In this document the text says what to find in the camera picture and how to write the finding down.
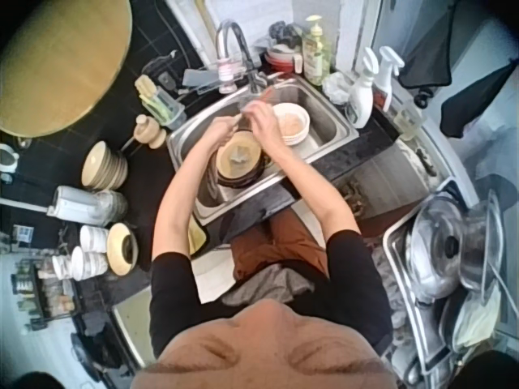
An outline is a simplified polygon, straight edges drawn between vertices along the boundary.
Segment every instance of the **chrome faucet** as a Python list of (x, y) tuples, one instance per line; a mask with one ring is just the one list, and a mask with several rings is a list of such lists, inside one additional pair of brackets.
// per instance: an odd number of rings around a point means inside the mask
[(254, 68), (254, 62), (252, 61), (251, 52), (247, 47), (245, 36), (240, 26), (232, 19), (227, 19), (221, 22), (220, 27), (217, 31), (217, 57), (218, 59), (229, 58), (229, 49), (227, 47), (227, 38), (229, 35), (229, 29), (232, 28), (238, 46), (242, 51), (242, 59), (245, 62), (247, 69), (247, 79), (249, 80), (249, 88), (251, 93), (254, 95), (260, 94), (260, 85), (258, 83), (257, 70)]

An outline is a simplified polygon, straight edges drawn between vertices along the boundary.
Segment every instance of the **yellow cloth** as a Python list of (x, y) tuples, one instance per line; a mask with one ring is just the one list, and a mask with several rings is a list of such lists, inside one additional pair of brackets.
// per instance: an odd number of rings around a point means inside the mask
[(189, 229), (187, 231), (187, 237), (189, 239), (189, 254), (193, 255), (204, 245), (207, 240), (207, 235), (200, 228), (193, 215), (189, 219)]

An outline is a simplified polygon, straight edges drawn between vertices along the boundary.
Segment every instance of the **forearm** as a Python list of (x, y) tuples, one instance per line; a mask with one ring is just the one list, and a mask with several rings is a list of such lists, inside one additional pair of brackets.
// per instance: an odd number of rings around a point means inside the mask
[(153, 259), (171, 251), (189, 256), (189, 219), (210, 156), (208, 148), (197, 143), (169, 184), (155, 222)]
[(335, 232), (351, 229), (359, 232), (353, 212), (339, 191), (319, 172), (299, 158), (288, 147), (271, 155), (294, 184), (321, 224), (327, 241)]

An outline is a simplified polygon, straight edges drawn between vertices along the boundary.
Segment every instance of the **green soap bottle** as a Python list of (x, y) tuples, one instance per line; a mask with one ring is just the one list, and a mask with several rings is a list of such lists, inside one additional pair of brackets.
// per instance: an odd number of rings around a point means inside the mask
[(315, 22), (310, 33), (302, 39), (302, 57), (304, 63), (304, 75), (315, 86), (323, 84), (323, 79), (330, 74), (330, 60), (332, 48), (323, 36), (323, 29), (319, 26), (322, 19), (319, 15), (312, 15), (307, 22)]

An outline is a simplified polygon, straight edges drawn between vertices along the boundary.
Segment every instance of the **sink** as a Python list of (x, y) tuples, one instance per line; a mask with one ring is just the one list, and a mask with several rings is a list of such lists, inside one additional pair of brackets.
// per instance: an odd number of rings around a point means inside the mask
[[(303, 78), (293, 76), (290, 79), (279, 79), (279, 74), (271, 75), (269, 78), (274, 82), (274, 91), (269, 95), (269, 102), (299, 104), (310, 115), (309, 135), (300, 144), (292, 147), (307, 163), (318, 160), (358, 137), (358, 132), (344, 116)], [(175, 169), (180, 168), (212, 120), (219, 116), (234, 116), (239, 113), (238, 105), (249, 94), (248, 87), (244, 87), (222, 98), (168, 137), (167, 145)], [(217, 185), (212, 159), (199, 187), (195, 201), (195, 216), (202, 225), (206, 225), (284, 177), (278, 166), (270, 164), (255, 184), (244, 189), (231, 189)]]

